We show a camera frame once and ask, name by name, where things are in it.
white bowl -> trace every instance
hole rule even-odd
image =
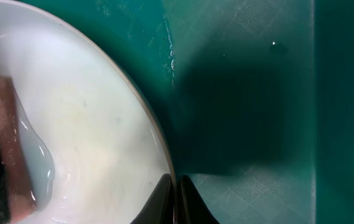
[[[36,7],[0,1],[0,75],[54,159],[52,198],[22,223],[130,223],[175,175],[150,109],[91,40]]]

soapy water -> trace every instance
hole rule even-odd
[[[51,199],[55,178],[54,162],[44,142],[30,125],[16,93],[15,102],[21,149],[33,186],[32,198],[36,202],[37,209],[43,210]]]

